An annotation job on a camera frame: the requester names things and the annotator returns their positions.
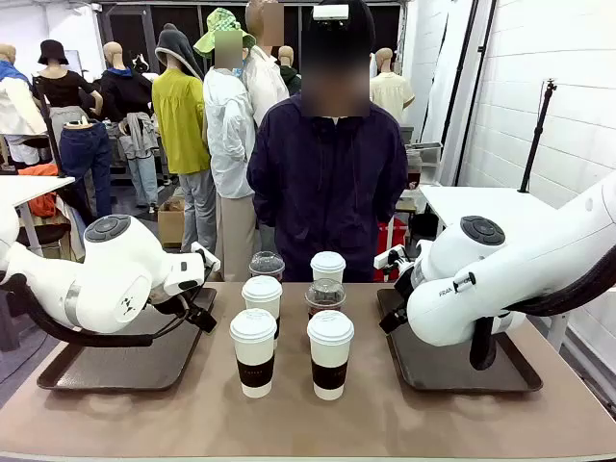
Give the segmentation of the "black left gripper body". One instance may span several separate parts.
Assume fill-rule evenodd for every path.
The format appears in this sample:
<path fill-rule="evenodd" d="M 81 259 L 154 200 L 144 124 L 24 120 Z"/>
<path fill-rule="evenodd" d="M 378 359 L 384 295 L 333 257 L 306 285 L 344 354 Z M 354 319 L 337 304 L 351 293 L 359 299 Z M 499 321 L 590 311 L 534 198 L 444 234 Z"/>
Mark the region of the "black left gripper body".
<path fill-rule="evenodd" d="M 173 315 L 180 319 L 185 319 L 188 316 L 192 298 L 193 293 L 191 291 L 169 295 L 164 290 L 156 289 L 148 295 L 147 302 L 163 315 Z"/>

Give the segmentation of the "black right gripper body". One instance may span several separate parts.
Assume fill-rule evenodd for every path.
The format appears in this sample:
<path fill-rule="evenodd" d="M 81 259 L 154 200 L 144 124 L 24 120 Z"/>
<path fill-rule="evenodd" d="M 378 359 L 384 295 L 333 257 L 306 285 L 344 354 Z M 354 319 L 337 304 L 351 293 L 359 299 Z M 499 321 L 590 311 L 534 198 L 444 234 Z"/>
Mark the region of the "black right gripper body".
<path fill-rule="evenodd" d="M 394 314 L 406 313 L 408 299 L 415 290 L 415 269 L 415 264 L 409 264 L 404 268 L 399 268 L 398 279 L 394 285 L 394 289 L 400 296 L 400 302 L 394 309 Z"/>

